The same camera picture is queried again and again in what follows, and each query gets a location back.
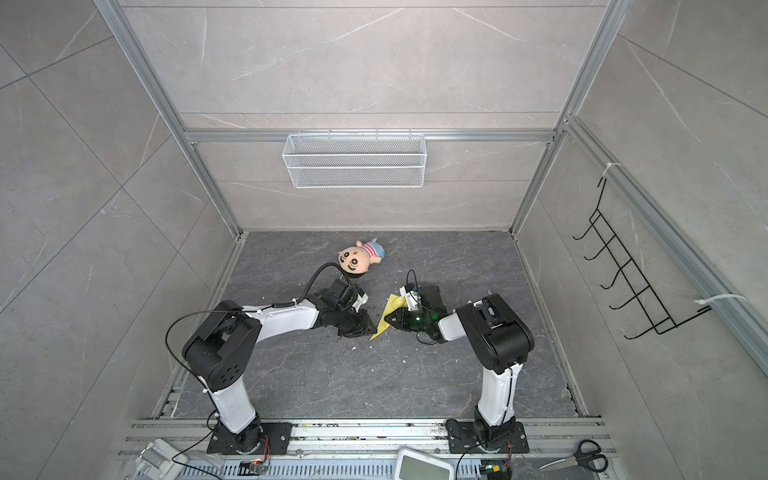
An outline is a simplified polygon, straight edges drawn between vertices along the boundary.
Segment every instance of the plush toy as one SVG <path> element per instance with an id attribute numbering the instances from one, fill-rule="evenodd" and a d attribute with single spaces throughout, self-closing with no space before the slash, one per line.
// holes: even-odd
<path id="1" fill-rule="evenodd" d="M 339 252 L 339 265 L 349 273 L 360 275 L 368 271 L 371 263 L 381 263 L 384 259 L 384 249 L 376 242 L 376 238 L 363 243 L 357 240 L 356 247 L 350 247 Z"/>

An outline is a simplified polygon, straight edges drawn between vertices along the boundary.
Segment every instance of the tablet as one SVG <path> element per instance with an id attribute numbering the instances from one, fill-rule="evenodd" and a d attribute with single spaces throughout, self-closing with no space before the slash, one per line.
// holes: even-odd
<path id="1" fill-rule="evenodd" d="M 416 450 L 397 453 L 395 480 L 455 480 L 452 463 Z"/>

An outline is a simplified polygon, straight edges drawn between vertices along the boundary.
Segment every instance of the yellow cloth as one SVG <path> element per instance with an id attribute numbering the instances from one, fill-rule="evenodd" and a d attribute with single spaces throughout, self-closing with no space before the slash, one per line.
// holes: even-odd
<path id="1" fill-rule="evenodd" d="M 389 324 L 384 320 L 384 317 L 394 312 L 401 306 L 406 306 L 406 298 L 404 296 L 389 296 L 389 300 L 386 301 L 386 306 L 384 307 L 384 313 L 382 313 L 382 318 L 379 320 L 379 326 L 376 328 L 376 333 L 371 338 L 369 338 L 369 340 L 375 339 L 389 328 Z"/>

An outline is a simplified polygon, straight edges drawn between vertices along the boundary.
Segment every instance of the white wire basket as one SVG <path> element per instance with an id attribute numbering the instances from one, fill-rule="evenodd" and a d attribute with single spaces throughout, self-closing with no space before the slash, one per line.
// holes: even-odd
<path id="1" fill-rule="evenodd" d="M 296 188 L 421 187 L 427 147 L 421 134 L 292 134 L 283 159 Z"/>

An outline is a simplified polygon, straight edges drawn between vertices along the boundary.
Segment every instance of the black scissors handle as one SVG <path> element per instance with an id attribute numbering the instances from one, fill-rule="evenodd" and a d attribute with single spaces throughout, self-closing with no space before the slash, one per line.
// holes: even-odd
<path id="1" fill-rule="evenodd" d="M 584 446 L 585 443 L 588 443 L 590 445 L 594 445 L 594 449 L 589 450 L 588 452 L 585 452 L 581 448 Z M 576 453 L 574 453 L 574 458 L 576 458 L 576 462 L 581 465 L 582 467 L 586 468 L 587 470 L 591 470 L 593 472 L 605 472 L 608 470 L 608 459 L 605 455 L 603 455 L 601 452 L 603 451 L 602 448 L 596 443 L 591 440 L 581 440 L 578 444 L 578 448 L 576 449 Z M 599 463 L 596 462 L 596 460 L 601 459 L 603 460 L 603 466 L 601 468 L 595 468 L 592 465 L 599 465 Z"/>

